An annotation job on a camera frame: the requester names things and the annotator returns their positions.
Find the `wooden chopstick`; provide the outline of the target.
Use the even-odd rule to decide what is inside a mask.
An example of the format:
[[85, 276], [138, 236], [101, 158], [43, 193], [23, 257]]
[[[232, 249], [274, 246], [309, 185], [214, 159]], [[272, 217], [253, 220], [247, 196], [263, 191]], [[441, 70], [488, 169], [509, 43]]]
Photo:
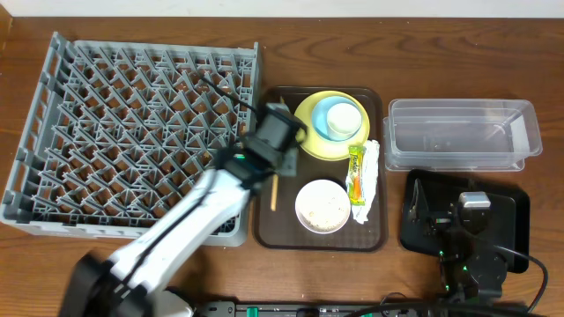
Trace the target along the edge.
[[274, 174], [271, 183], [271, 211], [276, 211], [278, 201], [278, 175]]

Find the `white bowl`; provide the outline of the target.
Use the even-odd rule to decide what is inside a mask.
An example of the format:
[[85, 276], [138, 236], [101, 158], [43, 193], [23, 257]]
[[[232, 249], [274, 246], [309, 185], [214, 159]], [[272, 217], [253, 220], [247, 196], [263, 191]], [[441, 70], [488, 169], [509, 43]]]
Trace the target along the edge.
[[306, 184], [296, 196], [294, 209], [300, 223], [316, 234], [337, 232], [351, 215], [347, 193], [338, 183], [329, 180]]

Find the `white cup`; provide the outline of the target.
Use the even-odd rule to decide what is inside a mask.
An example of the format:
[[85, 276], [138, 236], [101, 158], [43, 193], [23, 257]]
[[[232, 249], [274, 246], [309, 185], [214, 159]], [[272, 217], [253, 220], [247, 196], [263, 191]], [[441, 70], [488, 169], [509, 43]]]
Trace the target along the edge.
[[354, 105], [338, 103], [327, 112], [328, 135], [331, 139], [348, 139], [359, 130], [361, 124], [361, 113]]

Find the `yellow green snack wrapper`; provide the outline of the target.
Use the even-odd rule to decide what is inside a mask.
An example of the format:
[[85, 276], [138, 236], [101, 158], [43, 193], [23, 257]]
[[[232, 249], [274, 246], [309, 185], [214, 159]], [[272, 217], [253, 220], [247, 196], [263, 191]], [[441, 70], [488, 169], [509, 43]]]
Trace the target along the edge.
[[352, 205], [364, 205], [362, 194], [362, 163], [365, 148], [362, 145], [350, 145], [349, 164], [346, 177], [347, 194]]

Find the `white napkin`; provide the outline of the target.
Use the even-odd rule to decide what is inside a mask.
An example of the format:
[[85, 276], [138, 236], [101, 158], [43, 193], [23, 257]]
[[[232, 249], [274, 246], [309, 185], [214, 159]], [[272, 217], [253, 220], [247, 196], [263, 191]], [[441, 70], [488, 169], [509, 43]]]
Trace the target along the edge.
[[362, 198], [365, 203], [363, 205], [352, 206], [352, 217], [361, 225], [364, 225], [368, 221], [368, 214], [371, 211], [372, 203], [375, 201], [379, 173], [378, 159], [380, 145], [375, 140], [367, 140], [364, 143], [364, 149], [360, 185]]

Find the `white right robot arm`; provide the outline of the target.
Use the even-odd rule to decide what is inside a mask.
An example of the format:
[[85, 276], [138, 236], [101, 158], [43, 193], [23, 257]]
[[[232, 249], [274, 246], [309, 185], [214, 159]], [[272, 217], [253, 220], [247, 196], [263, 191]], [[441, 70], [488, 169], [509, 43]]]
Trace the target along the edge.
[[484, 192], [463, 192], [448, 210], [432, 211], [421, 180], [414, 182], [407, 219], [437, 246], [448, 302], [487, 303], [502, 294], [507, 263], [476, 235], [486, 229], [491, 202]]

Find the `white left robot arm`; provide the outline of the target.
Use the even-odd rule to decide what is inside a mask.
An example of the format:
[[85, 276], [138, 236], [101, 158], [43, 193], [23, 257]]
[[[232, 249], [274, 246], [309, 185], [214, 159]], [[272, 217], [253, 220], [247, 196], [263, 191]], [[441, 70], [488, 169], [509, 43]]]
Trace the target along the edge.
[[256, 130], [217, 150], [212, 168], [146, 233], [105, 261], [93, 253], [78, 261], [60, 315], [191, 316], [193, 308], [167, 290], [169, 281], [216, 229], [241, 213], [307, 131], [282, 105], [266, 105]]

